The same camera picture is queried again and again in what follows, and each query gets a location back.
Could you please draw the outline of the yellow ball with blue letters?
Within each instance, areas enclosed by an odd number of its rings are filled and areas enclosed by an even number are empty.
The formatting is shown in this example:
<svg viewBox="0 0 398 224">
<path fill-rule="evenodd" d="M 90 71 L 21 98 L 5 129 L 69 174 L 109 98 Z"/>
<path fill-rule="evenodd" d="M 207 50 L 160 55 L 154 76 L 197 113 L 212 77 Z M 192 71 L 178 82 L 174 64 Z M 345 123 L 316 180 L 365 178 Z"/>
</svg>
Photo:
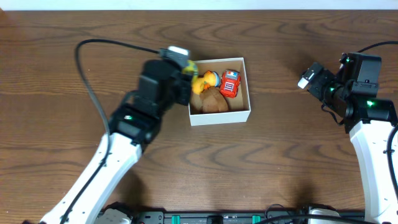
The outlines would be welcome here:
<svg viewBox="0 0 398 224">
<path fill-rule="evenodd" d="M 192 77 L 192 83 L 198 78 L 198 67 L 192 60 L 188 60 L 188 65 L 182 70 L 184 75 L 190 75 Z"/>
</svg>

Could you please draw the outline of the orange rubber duck toy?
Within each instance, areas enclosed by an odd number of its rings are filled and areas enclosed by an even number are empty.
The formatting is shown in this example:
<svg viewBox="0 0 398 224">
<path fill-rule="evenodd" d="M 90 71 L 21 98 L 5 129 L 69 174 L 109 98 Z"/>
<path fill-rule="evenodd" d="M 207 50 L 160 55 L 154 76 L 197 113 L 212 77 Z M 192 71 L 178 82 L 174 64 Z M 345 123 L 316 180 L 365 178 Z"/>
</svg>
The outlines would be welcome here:
<svg viewBox="0 0 398 224">
<path fill-rule="evenodd" d="M 206 71 L 202 77 L 195 76 L 192 80 L 192 92 L 200 95 L 204 90 L 210 87 L 218 87 L 221 84 L 221 78 L 216 72 Z"/>
</svg>

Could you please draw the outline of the brown plush toy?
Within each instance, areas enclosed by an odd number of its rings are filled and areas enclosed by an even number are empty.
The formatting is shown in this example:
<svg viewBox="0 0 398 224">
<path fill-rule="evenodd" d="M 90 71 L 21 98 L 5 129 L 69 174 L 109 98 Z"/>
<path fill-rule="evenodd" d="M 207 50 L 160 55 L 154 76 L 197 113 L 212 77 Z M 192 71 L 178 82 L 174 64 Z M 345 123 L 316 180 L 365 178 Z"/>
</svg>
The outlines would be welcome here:
<svg viewBox="0 0 398 224">
<path fill-rule="evenodd" d="M 228 104 L 218 87 L 210 87 L 200 94 L 202 113 L 224 113 L 229 111 Z"/>
</svg>

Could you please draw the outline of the red toy car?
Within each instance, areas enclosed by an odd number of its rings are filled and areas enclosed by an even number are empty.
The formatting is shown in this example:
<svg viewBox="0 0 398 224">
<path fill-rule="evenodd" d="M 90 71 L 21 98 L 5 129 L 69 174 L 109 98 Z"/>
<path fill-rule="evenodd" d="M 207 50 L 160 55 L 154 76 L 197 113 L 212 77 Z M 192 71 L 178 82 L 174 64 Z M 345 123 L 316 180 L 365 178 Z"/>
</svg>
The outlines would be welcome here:
<svg viewBox="0 0 398 224">
<path fill-rule="evenodd" d="M 224 97 L 235 98 L 238 94 L 241 75 L 234 70 L 225 70 L 221 77 L 220 93 Z"/>
</svg>

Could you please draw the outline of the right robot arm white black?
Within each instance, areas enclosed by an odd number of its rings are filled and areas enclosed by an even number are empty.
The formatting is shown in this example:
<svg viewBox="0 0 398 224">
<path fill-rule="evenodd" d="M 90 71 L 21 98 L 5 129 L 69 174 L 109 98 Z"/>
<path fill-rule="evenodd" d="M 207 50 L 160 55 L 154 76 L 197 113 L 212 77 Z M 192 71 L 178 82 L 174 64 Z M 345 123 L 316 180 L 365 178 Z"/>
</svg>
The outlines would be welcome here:
<svg viewBox="0 0 398 224">
<path fill-rule="evenodd" d="M 397 112 L 391 100 L 378 99 L 382 59 L 361 52 L 343 54 L 338 73 L 314 63 L 298 87 L 340 117 L 356 152 L 365 198 L 364 219 L 397 223 Z"/>
</svg>

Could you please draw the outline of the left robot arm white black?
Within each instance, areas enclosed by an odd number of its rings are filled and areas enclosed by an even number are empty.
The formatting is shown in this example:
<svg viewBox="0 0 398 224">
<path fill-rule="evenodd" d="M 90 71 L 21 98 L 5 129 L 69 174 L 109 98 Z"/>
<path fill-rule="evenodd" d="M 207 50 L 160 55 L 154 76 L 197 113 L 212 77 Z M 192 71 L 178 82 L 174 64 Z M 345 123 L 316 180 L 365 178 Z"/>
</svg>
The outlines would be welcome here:
<svg viewBox="0 0 398 224">
<path fill-rule="evenodd" d="M 164 113 L 175 103 L 188 105 L 197 76 L 198 68 L 191 60 L 149 60 L 139 88 L 126 93 L 109 118 L 89 88 L 105 134 L 78 180 L 41 223 L 94 223 L 122 177 L 158 135 Z"/>
</svg>

